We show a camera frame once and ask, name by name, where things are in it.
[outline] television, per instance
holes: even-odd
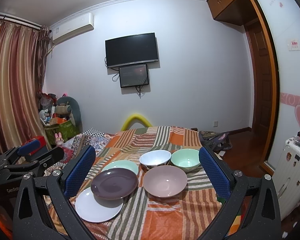
[[[107,67],[158,61],[154,33],[126,36],[106,41]]]

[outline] purple plate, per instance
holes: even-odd
[[[99,173],[91,182],[91,191],[95,196],[114,200],[128,196],[138,185],[133,171],[124,168],[112,168]]]

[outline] wooden door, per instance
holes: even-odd
[[[266,39],[259,21],[246,26],[253,63],[254,113],[252,130],[266,138],[272,108],[272,73]]]

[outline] white plate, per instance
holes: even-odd
[[[78,215],[92,223],[101,223],[114,218],[121,211],[122,206],[123,198],[116,200],[95,198],[90,187],[82,191],[75,201]]]

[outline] wall sign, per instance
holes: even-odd
[[[300,50],[300,44],[299,41],[294,39],[294,40],[289,40],[288,42],[288,49],[290,51],[292,50]]]

